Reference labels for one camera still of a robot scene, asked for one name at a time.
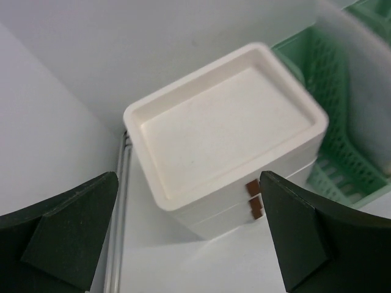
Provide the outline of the clear mesh document pouch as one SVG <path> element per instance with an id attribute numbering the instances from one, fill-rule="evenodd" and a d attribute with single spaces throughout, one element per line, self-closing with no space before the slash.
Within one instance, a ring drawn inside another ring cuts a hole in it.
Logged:
<path id="1" fill-rule="evenodd" d="M 390 176 L 390 47 L 333 1 L 317 1 L 316 25 L 348 60 L 348 131 L 375 167 Z"/>

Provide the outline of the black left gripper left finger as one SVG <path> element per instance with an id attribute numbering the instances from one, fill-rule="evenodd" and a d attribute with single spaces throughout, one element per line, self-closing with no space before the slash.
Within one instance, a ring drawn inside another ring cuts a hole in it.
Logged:
<path id="1" fill-rule="evenodd" d="M 1 216 L 1 292 L 91 289 L 119 189 L 105 172 Z"/>

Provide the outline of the white drawer organizer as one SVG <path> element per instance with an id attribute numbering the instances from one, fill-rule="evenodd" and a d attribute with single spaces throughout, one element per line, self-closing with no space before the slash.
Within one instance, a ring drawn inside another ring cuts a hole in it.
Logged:
<path id="1" fill-rule="evenodd" d="M 123 121 L 156 205 L 204 240 L 262 217 L 261 172 L 304 184 L 329 124 L 264 43 L 130 104 Z"/>

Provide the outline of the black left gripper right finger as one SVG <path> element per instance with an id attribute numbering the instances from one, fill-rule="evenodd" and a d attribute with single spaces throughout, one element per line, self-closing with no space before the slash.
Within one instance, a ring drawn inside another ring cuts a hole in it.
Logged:
<path id="1" fill-rule="evenodd" d="M 260 190 L 287 292 L 390 292 L 390 219 L 271 171 L 261 173 Z"/>

